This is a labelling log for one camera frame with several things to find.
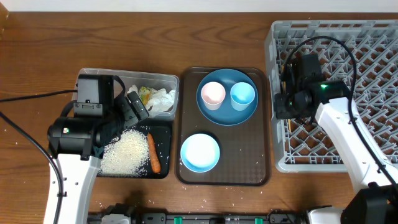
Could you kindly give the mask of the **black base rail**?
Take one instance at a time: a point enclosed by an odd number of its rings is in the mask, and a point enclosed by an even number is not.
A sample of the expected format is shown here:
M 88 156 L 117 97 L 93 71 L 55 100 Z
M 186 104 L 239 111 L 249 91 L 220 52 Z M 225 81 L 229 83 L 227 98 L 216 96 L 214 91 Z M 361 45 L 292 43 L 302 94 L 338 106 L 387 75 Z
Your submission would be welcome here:
M 293 213 L 280 213 L 272 211 L 268 215 L 198 215 L 198 214 L 166 214 L 166 213 L 143 213 L 136 215 L 132 223 L 138 224 L 294 224 L 306 223 L 302 215 Z

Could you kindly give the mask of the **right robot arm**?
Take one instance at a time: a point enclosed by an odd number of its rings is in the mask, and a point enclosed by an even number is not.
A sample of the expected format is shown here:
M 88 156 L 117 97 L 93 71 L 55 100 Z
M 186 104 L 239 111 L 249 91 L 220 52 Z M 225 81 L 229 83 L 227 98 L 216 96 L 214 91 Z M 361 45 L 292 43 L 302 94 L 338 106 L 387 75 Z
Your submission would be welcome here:
M 356 194 L 346 208 L 309 210 L 308 223 L 397 223 L 397 168 L 368 131 L 343 81 L 277 93 L 274 113 L 278 119 L 315 118 L 342 158 Z

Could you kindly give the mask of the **light blue bowl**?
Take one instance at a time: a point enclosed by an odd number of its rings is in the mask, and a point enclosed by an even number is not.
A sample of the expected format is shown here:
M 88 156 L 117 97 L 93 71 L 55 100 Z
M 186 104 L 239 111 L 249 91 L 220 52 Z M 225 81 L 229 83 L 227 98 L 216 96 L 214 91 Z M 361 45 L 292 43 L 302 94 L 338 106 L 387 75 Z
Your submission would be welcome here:
M 189 136 L 180 148 L 182 164 L 196 173 L 212 170 L 217 165 L 220 154 L 220 146 L 215 138 L 203 133 Z

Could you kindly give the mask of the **light blue cup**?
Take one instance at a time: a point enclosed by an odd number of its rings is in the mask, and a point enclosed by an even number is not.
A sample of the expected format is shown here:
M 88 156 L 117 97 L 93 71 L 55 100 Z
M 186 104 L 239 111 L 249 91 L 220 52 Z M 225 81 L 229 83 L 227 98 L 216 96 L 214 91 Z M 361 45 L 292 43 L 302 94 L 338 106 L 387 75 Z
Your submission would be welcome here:
M 230 91 L 231 106 L 237 111 L 245 110 L 255 99 L 255 89 L 246 82 L 234 84 Z

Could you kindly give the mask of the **black tray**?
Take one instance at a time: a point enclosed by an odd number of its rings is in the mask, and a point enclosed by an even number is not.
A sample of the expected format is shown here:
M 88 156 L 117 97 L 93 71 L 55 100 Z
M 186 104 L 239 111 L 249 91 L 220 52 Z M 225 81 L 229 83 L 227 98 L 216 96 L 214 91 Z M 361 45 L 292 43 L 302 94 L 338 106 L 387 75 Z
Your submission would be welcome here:
M 169 173 L 169 164 L 170 164 L 170 148 L 171 148 L 171 137 L 172 137 L 171 124 L 168 122 L 146 121 L 130 129 L 142 132 L 146 136 L 146 138 L 147 135 L 151 133 L 152 137 L 154 138 L 157 156 L 161 164 L 161 172 L 156 174 L 152 171 L 150 165 L 150 158 L 149 158 L 149 161 L 145 166 L 145 168 L 147 169 L 147 174 L 144 176 L 140 177 L 105 176 L 105 175 L 100 175 L 99 173 L 97 176 L 114 177 L 114 178 L 135 178 L 135 179 L 163 179 L 164 177 L 166 177 Z

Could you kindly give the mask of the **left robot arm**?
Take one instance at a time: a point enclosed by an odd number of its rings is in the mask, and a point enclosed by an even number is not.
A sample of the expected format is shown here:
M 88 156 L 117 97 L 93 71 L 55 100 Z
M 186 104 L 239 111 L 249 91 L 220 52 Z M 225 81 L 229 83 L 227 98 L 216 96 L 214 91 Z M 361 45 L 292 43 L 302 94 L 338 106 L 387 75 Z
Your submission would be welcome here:
M 121 140 L 123 132 L 148 118 L 135 92 L 94 103 L 67 104 L 49 127 L 51 154 L 49 197 L 45 223 L 85 223 L 104 149 Z

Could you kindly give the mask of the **orange carrot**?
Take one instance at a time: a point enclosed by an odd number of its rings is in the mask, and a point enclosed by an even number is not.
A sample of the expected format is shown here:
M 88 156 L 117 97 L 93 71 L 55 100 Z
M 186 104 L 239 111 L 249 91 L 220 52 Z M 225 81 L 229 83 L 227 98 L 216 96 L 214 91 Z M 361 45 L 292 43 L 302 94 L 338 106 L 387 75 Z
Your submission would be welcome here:
M 156 174 L 161 172 L 161 164 L 159 158 L 157 156 L 157 151 L 155 148 L 154 138 L 152 137 L 151 133 L 147 135 L 147 143 L 149 148 L 149 157 L 150 157 L 150 165 L 152 171 Z

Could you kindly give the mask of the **clear plastic bin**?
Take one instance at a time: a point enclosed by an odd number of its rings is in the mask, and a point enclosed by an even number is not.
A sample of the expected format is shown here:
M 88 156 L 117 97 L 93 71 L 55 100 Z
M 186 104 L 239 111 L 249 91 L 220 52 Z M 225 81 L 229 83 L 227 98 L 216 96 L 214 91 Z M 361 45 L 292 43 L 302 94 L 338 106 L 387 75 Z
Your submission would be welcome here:
M 146 73 L 146 72 L 132 72 L 125 70 L 110 70 L 102 68 L 82 68 L 79 74 L 89 75 L 116 75 L 124 83 L 126 93 L 129 88 L 136 85 L 138 89 L 142 86 L 151 89 L 160 90 L 165 88 L 167 93 L 170 90 L 175 90 L 174 105 L 166 112 L 149 112 L 149 118 L 158 119 L 163 121 L 173 121 L 175 119 L 175 112 L 178 105 L 178 89 L 179 79 L 175 75 L 166 75 L 159 73 Z

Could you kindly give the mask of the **white tissue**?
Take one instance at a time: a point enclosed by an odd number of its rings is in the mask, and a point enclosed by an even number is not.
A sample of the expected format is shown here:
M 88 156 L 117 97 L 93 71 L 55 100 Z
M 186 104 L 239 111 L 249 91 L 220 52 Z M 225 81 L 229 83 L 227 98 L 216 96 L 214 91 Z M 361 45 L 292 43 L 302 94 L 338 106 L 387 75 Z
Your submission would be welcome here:
M 139 93 L 139 89 L 138 89 L 138 87 L 136 85 L 131 86 L 129 88 L 129 90 L 127 91 L 127 93 L 132 93 L 132 92 L 135 92 L 137 94 Z
M 165 88 L 160 90 L 151 89 L 150 98 L 146 109 L 153 112 L 166 112 L 174 105 L 175 90 L 168 93 Z

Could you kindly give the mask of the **dark blue plate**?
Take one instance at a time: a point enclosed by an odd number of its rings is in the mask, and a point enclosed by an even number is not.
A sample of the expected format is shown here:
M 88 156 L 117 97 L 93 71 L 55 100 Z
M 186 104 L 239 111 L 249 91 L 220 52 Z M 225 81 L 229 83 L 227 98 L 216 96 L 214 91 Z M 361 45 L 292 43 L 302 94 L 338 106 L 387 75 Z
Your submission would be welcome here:
M 214 111 L 208 110 L 201 99 L 201 89 L 208 82 L 218 82 L 226 90 L 226 96 L 222 105 Z M 243 111 L 237 111 L 231 106 L 230 91 L 232 86 L 238 82 L 249 83 L 256 92 L 254 101 Z M 245 122 L 254 114 L 257 109 L 259 94 L 256 85 L 248 75 L 239 70 L 224 68 L 210 72 L 203 78 L 198 86 L 196 98 L 199 110 L 207 119 L 219 125 L 234 126 Z

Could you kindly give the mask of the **grey dishwasher rack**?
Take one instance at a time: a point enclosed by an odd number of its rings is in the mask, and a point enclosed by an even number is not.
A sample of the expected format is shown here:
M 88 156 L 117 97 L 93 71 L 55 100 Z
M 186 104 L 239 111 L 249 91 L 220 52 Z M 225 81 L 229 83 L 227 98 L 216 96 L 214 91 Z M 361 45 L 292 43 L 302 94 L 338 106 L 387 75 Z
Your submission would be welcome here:
M 272 94 L 281 92 L 288 57 L 317 54 L 323 74 L 355 87 L 359 114 L 381 151 L 397 164 L 397 21 L 275 21 L 265 43 Z M 327 134 L 309 119 L 272 117 L 275 166 L 281 172 L 344 172 Z

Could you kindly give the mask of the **pink cup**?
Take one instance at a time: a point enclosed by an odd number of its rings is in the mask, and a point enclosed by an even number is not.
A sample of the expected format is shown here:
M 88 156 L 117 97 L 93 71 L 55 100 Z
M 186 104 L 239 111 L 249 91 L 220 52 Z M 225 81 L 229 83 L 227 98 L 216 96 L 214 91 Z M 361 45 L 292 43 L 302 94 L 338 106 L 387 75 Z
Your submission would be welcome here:
M 208 82 L 201 89 L 201 99 L 208 110 L 217 110 L 222 105 L 226 90 L 224 86 L 218 82 Z

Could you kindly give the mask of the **brown serving tray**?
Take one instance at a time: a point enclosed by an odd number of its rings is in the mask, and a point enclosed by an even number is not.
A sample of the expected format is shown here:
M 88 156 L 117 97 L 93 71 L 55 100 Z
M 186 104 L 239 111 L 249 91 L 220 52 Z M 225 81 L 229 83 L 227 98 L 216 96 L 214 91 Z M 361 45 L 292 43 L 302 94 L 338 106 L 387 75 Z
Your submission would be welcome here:
M 201 112 L 197 101 L 200 82 L 211 67 L 186 69 L 180 83 L 180 114 L 178 119 L 178 147 L 193 134 L 208 134 L 215 138 L 221 149 L 220 159 L 212 170 L 205 173 L 190 171 L 177 153 L 175 173 L 184 184 L 192 185 L 264 185 L 271 176 L 269 105 L 265 75 L 256 68 L 233 68 L 225 76 L 216 75 L 215 81 L 249 82 L 257 89 L 254 111 L 245 110 L 242 118 L 216 118 Z

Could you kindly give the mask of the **white rice pile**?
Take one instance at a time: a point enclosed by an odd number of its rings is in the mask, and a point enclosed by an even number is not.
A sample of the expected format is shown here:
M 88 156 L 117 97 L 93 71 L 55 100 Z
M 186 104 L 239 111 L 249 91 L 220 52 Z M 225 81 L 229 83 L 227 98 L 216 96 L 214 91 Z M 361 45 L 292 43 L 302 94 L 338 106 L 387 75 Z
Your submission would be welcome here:
M 149 161 L 149 147 L 146 136 L 133 129 L 122 133 L 104 148 L 99 170 L 105 176 L 140 177 L 147 174 L 145 166 Z

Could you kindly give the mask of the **green yellow snack wrapper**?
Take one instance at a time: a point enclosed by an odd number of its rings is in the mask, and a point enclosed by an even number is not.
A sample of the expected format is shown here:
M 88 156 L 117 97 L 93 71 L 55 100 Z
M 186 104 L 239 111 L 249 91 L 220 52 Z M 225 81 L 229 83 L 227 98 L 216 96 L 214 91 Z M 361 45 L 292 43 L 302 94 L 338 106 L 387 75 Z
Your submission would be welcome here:
M 144 106 L 146 106 L 148 104 L 148 102 L 152 96 L 152 92 L 153 92 L 153 90 L 149 87 L 146 87 L 146 86 L 140 87 L 138 95 L 139 95 L 142 103 L 144 104 Z

